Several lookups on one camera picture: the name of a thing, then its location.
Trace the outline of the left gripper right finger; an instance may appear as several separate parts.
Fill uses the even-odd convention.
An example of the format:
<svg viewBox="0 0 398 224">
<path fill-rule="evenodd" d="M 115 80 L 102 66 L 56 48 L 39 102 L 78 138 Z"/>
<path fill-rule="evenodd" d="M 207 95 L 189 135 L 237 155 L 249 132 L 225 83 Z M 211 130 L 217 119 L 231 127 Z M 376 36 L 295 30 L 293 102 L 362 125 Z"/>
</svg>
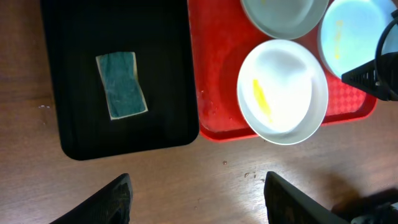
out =
<svg viewBox="0 0 398 224">
<path fill-rule="evenodd" d="M 273 171 L 269 171 L 266 175 L 264 198 L 270 224 L 339 224 L 347 222 Z"/>
</svg>

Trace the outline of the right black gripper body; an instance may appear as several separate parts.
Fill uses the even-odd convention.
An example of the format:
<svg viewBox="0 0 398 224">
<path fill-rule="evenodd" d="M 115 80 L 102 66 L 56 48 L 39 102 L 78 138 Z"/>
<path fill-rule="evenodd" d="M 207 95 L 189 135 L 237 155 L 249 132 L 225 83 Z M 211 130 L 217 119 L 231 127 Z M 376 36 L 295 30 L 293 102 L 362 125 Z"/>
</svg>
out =
<svg viewBox="0 0 398 224">
<path fill-rule="evenodd" d="M 381 66 L 375 60 L 342 74 L 343 83 L 353 86 L 383 101 L 397 101 L 397 52 L 384 54 Z"/>
</svg>

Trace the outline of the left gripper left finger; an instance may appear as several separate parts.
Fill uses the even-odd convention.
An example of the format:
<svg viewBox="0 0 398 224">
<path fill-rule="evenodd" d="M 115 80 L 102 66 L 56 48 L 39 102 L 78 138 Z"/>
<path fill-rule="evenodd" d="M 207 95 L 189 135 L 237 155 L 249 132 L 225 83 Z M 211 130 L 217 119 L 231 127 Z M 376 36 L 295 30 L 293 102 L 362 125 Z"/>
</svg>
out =
<svg viewBox="0 0 398 224">
<path fill-rule="evenodd" d="M 133 191 L 124 173 L 51 224 L 129 224 Z"/>
</svg>

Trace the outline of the light blue plate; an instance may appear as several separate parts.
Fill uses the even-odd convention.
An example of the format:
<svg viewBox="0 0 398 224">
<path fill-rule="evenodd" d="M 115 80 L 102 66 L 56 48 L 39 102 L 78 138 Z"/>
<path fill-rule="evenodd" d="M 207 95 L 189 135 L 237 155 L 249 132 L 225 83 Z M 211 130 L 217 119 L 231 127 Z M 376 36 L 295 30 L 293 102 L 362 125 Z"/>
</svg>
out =
<svg viewBox="0 0 398 224">
<path fill-rule="evenodd" d="M 318 51 L 337 78 L 374 60 L 379 39 L 397 10 L 392 0 L 334 0 L 318 29 Z"/>
</svg>

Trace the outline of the white plate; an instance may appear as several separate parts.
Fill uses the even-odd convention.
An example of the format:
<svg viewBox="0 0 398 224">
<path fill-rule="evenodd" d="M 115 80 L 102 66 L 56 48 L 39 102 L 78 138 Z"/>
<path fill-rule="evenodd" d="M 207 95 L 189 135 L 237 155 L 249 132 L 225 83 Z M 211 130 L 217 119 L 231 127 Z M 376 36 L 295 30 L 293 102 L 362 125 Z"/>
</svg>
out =
<svg viewBox="0 0 398 224">
<path fill-rule="evenodd" d="M 256 46 L 239 69 L 239 109 L 249 127 L 278 145 L 294 145 L 313 135 L 328 107 L 328 84 L 316 57 L 291 40 Z"/>
</svg>

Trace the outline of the green yellow sponge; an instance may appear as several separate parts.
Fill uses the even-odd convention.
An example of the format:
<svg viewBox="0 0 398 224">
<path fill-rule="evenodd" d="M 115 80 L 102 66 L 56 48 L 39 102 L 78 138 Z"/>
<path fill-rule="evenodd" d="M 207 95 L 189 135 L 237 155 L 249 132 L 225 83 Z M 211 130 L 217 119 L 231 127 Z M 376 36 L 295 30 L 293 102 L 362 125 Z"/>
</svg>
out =
<svg viewBox="0 0 398 224">
<path fill-rule="evenodd" d="M 109 117 L 123 119 L 148 112 L 139 84 L 134 52 L 114 52 L 96 57 Z"/>
</svg>

